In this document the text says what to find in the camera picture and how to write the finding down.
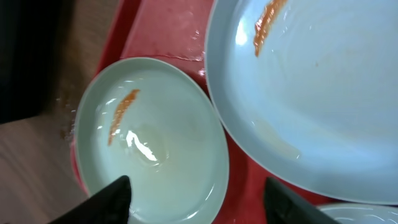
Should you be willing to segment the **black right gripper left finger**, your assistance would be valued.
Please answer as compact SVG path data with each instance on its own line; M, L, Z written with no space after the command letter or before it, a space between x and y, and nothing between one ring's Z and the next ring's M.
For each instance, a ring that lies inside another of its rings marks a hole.
M123 175L49 224L128 224L132 190Z

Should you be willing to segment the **pale green plate top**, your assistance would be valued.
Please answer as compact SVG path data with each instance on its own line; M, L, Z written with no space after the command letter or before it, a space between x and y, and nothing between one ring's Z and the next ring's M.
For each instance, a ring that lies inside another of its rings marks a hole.
M305 190L397 203L397 1L216 1L207 84L229 135Z

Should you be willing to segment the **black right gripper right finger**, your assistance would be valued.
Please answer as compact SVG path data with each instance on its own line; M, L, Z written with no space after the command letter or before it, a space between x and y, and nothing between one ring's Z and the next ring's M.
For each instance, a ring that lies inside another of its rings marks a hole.
M266 179L263 204L267 224L338 224L273 177Z

